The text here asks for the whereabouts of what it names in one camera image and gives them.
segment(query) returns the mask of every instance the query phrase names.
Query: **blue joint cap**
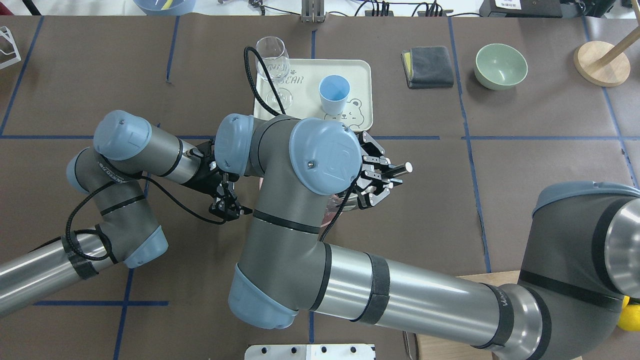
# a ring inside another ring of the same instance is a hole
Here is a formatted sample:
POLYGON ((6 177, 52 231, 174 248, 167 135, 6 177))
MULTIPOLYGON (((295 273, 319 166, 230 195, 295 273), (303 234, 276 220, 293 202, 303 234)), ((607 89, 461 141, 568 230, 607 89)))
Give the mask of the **blue joint cap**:
POLYGON ((244 175, 249 160, 253 115, 227 115, 216 133, 216 163, 220 169, 244 175))
POLYGON ((594 181, 568 181, 566 183, 553 184, 542 190, 540 196, 538 196, 536 208, 533 209, 531 216, 535 215, 537 210, 552 202, 568 197, 591 194, 640 197, 640 190, 617 183, 596 183, 594 181))
POLYGON ((78 161, 78 156, 80 156, 80 154, 82 154, 84 150, 82 150, 81 152, 78 152, 78 154, 74 156, 74 158, 71 159, 71 161, 69 161, 69 164, 67 164, 67 181, 77 191, 85 195, 89 195, 89 192, 85 188, 83 188, 82 185, 80 185, 80 182, 78 182, 78 178, 76 176, 76 163, 78 161))
POLYGON ((109 160, 126 160, 138 155, 151 139, 151 124, 126 111, 108 113, 93 135, 93 148, 109 160))
POLYGON ((244 276, 237 264, 228 303, 238 319, 263 329, 289 327, 298 314, 258 289, 244 276))
POLYGON ((318 195, 344 191, 362 166, 353 131, 341 122, 317 118, 301 120, 293 128, 289 157, 300 182, 318 195))
POLYGON ((169 248, 162 227, 158 228, 123 263, 133 269, 164 254, 169 248))

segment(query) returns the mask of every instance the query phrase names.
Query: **wooden base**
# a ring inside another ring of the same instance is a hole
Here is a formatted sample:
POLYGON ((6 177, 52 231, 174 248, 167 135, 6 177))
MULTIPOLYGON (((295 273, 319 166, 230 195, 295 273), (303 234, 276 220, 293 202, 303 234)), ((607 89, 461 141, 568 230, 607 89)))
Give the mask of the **wooden base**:
POLYGON ((599 61, 614 46, 604 41, 590 41, 573 54, 575 68, 585 79, 599 86, 618 86, 627 80, 631 64, 627 55, 621 53, 610 63, 599 61))
MULTIPOLYGON (((494 272, 492 274, 479 274, 460 276, 462 279, 475 282, 483 282, 494 286, 503 284, 515 284, 518 282, 519 271, 494 272)), ((496 360, 493 353, 487 350, 479 350, 469 345, 443 340, 426 335, 418 335, 418 349, 420 360, 496 360)))

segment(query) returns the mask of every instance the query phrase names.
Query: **green bowl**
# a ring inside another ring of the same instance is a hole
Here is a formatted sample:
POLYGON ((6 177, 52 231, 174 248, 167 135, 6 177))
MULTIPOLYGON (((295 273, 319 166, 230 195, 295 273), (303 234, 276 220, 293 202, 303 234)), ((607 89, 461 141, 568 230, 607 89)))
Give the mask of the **green bowl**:
POLYGON ((486 45, 476 54, 476 79, 491 90, 513 88, 527 77, 528 71, 524 56, 505 44, 486 45))

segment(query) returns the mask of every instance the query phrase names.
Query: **blue paper cup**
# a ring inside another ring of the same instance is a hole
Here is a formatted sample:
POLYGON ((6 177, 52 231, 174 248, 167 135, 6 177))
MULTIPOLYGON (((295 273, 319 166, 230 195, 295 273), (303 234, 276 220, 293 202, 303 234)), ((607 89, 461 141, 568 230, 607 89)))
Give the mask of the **blue paper cup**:
POLYGON ((162 10, 166 0, 133 0, 147 15, 179 16, 193 11, 196 0, 173 0, 169 9, 162 10))
POLYGON ((329 115, 338 115, 344 110, 351 85, 340 75, 329 75, 320 81, 318 91, 322 110, 329 115))

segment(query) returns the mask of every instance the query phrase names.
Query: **white cup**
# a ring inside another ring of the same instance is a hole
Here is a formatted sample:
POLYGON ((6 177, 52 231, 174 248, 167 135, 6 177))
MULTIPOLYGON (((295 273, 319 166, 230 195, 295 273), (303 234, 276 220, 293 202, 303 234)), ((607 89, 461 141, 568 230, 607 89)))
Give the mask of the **white cup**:
POLYGON ((342 113, 350 91, 351 85, 347 79, 340 75, 326 76, 318 85, 322 110, 329 115, 342 113))

